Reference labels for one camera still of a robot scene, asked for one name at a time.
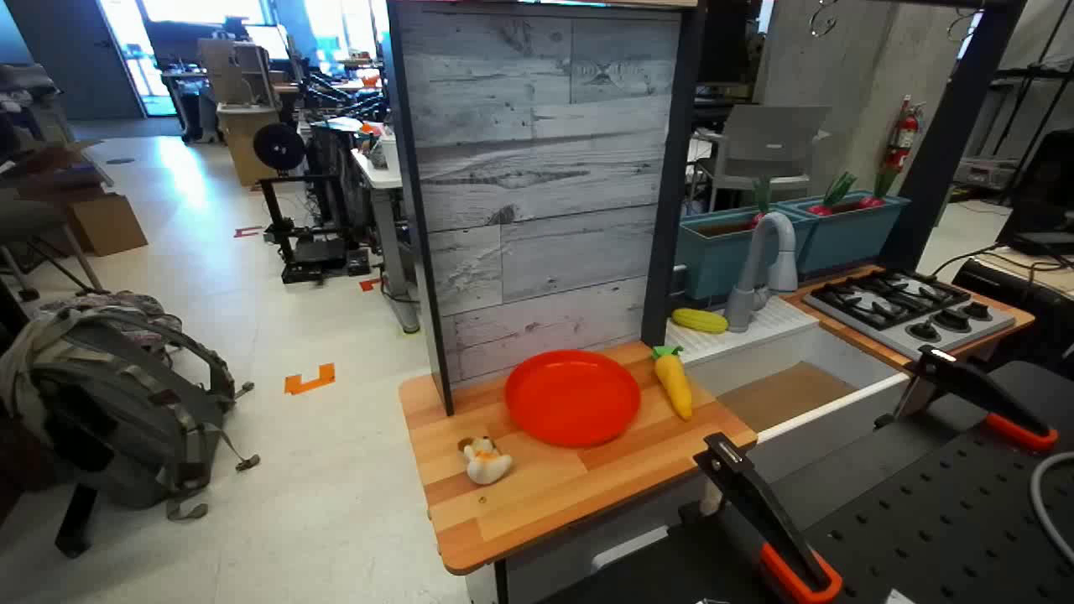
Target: small object on cutting board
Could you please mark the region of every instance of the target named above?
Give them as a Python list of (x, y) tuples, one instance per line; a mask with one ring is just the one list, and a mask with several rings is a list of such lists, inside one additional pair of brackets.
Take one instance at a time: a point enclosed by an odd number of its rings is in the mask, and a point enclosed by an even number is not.
[(682, 330), (712, 333), (712, 336), (729, 333), (729, 320), (704, 308), (674, 308), (670, 324)]
[(459, 455), (462, 455), (466, 478), (472, 484), (498, 484), (513, 468), (513, 460), (500, 455), (491, 437), (462, 439)]
[(691, 389), (691, 378), (684, 377), (678, 352), (682, 352), (682, 345), (654, 345), (651, 359), (654, 359), (654, 373), (657, 373), (657, 383), (666, 387), (670, 410), (682, 421), (691, 421), (694, 416), (694, 389)]

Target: black clamp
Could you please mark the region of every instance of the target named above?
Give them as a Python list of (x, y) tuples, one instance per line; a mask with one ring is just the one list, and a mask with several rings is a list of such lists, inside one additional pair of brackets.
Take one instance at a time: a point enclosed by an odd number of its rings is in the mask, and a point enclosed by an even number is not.
[(1008, 444), (1018, 444), (1034, 455), (1049, 455), (1062, 439), (1054, 428), (1049, 428), (1040, 416), (1025, 410), (1000, 383), (993, 383), (987, 373), (974, 366), (960, 366), (942, 351), (919, 352), (919, 359), (912, 363), (912, 378), (892, 416), (899, 421), (899, 416), (923, 412), (942, 392), (952, 392), (987, 410), (984, 428)]
[(697, 455), (694, 465), (767, 538), (759, 566), (783, 591), (783, 598), (797, 604), (836, 602), (844, 594), (844, 578), (807, 543), (743, 450), (721, 434), (712, 434), (704, 446), (708, 450)]

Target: stovetop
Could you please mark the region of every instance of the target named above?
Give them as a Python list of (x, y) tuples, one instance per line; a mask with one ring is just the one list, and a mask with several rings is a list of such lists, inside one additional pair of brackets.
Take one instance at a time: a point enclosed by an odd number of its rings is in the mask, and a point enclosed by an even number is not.
[(960, 351), (1013, 324), (960, 289), (906, 273), (838, 280), (811, 289), (807, 302), (912, 359), (923, 345)]

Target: wooden cutting board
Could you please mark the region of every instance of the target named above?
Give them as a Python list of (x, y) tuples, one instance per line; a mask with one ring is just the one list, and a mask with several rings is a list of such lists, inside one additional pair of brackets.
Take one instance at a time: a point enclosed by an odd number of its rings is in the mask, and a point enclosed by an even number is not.
[[(443, 416), (430, 377), (402, 383), (410, 446), (447, 572), (471, 573), (694, 472), (691, 458), (704, 450), (708, 434), (726, 434), (735, 446), (754, 444), (754, 434), (697, 387), (694, 416), (678, 421), (654, 383), (648, 345), (631, 342), (603, 355), (636, 377), (641, 410), (626, 437), (588, 450), (546, 446), (513, 429), (505, 408), (505, 378), (457, 392), (457, 416)], [(462, 437), (494, 437), (517, 465), (506, 480), (494, 486), (471, 484), (457, 450)]]

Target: orange clamp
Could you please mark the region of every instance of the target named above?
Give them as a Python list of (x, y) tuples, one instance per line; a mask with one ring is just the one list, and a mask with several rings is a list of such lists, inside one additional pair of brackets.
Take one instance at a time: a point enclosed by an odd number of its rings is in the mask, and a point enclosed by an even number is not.
[(792, 602), (792, 604), (830, 604), (844, 594), (844, 573), (811, 551), (819, 572), (830, 578), (823, 591), (811, 591), (783, 557), (772, 543), (763, 543), (759, 564), (769, 573), (769, 580)]
[(987, 428), (993, 437), (1000, 437), (1000, 439), (1008, 439), (1008, 444), (1018, 444), (1018, 446), (1025, 446), (1025, 450), (1034, 450), (1034, 455), (1049, 455), (1049, 450), (1054, 450), (1054, 446), (1062, 444), (1062, 434), (1057, 434), (1057, 429), (1049, 429), (1049, 434), (1040, 437), (1040, 434), (1031, 434), (1031, 429), (1011, 422), (1011, 421), (1000, 416), (1000, 412), (987, 412), (987, 416), (984, 416), (984, 428)]

